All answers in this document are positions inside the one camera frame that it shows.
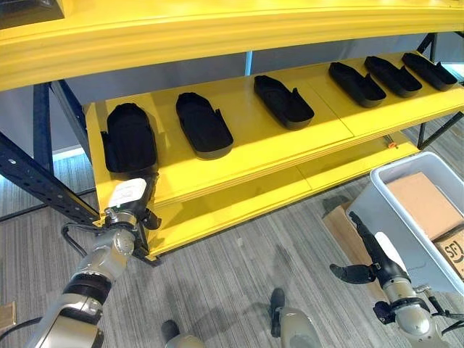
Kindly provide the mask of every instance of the yellow shelf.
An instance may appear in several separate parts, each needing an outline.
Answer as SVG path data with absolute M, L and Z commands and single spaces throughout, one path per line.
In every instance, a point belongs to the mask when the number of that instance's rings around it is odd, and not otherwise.
M 403 53 L 380 54 L 393 65 L 400 68 Z M 362 75 L 368 70 L 362 59 L 348 59 L 344 64 L 355 68 Z M 419 78 L 411 69 L 408 69 L 421 83 L 422 89 L 412 98 L 402 98 L 389 93 L 388 88 L 375 76 L 373 79 L 387 92 L 387 98 L 381 105 L 366 109 L 355 104 L 349 96 L 335 83 L 327 73 L 329 64 L 313 65 L 299 69 L 299 74 L 307 79 L 311 86 L 317 86 L 316 92 L 330 106 L 355 136 L 364 136 L 381 132 L 395 127 L 406 128 L 433 118 L 452 114 L 464 110 L 464 88 L 459 84 L 453 86 L 443 94 Z
M 156 210 L 162 227 L 148 232 L 149 258 L 181 247 L 237 223 L 264 214 L 368 173 L 387 162 L 418 152 L 401 133 L 388 149 L 382 138 L 303 165 Z
M 462 0 L 62 0 L 0 31 L 0 91 L 103 71 L 349 38 L 464 30 Z
M 397 62 L 401 56 L 390 54 L 388 58 Z M 354 59 L 348 63 L 358 66 L 362 61 Z M 267 75 L 281 80 L 288 88 L 299 89 L 315 110 L 314 120 L 309 126 L 297 131 L 282 128 L 254 94 L 253 77 L 90 104 L 86 120 L 100 207 L 107 206 L 114 187 L 119 183 L 105 167 L 100 131 L 106 130 L 107 115 L 121 103 L 135 102 L 145 109 L 155 132 L 160 175 L 152 203 L 155 210 L 464 109 L 464 88 L 460 86 L 438 92 L 423 82 L 423 90 L 417 97 L 400 99 L 387 92 L 387 98 L 380 107 L 364 109 L 356 106 L 328 78 L 326 64 L 269 72 Z M 213 161 L 195 157 L 175 113 L 177 97 L 186 91 L 195 91 L 208 98 L 214 108 L 220 108 L 235 139 L 231 153 Z

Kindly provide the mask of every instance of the white label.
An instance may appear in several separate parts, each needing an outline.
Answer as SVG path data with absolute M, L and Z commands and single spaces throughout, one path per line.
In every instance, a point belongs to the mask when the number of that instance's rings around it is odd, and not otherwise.
M 142 178 L 119 183 L 111 195 L 109 206 L 116 207 L 127 202 L 137 201 L 144 195 L 145 188 L 146 181 Z
M 386 256 L 388 256 L 391 261 L 395 261 L 398 266 L 400 266 L 407 273 L 405 263 L 399 255 L 397 248 L 395 248 L 392 241 L 390 241 L 390 238 L 384 232 L 377 232 L 376 239 L 382 249 L 385 251 Z

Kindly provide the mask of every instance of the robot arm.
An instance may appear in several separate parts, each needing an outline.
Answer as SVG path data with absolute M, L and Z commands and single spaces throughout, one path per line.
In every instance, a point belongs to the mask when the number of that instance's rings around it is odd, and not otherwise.
M 392 243 L 383 234 L 374 236 L 370 233 L 355 213 L 351 212 L 349 216 L 355 223 L 373 264 L 347 267 L 331 265 L 332 273 L 353 284 L 370 283 L 378 279 L 389 300 L 389 303 L 377 302 L 373 308 L 383 324 L 396 322 L 412 347 L 448 347 L 449 344 L 443 341 L 442 333 L 426 303 L 416 294 Z
M 116 205 L 105 210 L 106 228 L 101 230 L 91 252 L 79 263 L 63 294 L 48 309 L 27 348 L 100 348 L 103 332 L 97 327 L 109 290 L 138 250 L 139 257 L 147 253 L 144 225 L 157 228 L 160 220 L 146 204 L 154 182 L 136 179 L 139 193 L 133 195 L 134 182 L 121 183 L 113 194 Z

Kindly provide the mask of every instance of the gray wall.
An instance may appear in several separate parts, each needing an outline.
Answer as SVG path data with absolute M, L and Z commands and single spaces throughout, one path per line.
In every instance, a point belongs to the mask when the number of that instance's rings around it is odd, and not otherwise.
M 417 48 L 423 37 L 423 34 L 388 36 L 256 51 L 252 72 L 261 73 L 338 59 L 408 51 Z M 459 36 L 454 33 L 439 35 L 437 60 L 464 62 L 463 52 L 464 40 Z M 80 102 L 86 104 L 100 99 L 241 76 L 244 74 L 244 61 L 245 54 L 231 54 L 80 76 L 68 79 L 67 82 Z M 31 86 L 0 92 L 0 120 L 0 131 L 31 154 Z M 53 94 L 51 124 L 54 150 L 78 143 Z

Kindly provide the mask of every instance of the gray plastic bin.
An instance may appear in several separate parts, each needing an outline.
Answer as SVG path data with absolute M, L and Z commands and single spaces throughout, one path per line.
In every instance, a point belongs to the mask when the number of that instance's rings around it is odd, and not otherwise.
M 371 183 L 347 214 L 355 212 L 372 233 L 383 231 L 390 238 L 414 286 L 428 284 L 434 291 L 464 296 L 463 281 L 386 186 L 418 172 L 424 173 L 461 214 L 464 212 L 464 182 L 438 156 L 423 152 L 370 172 Z

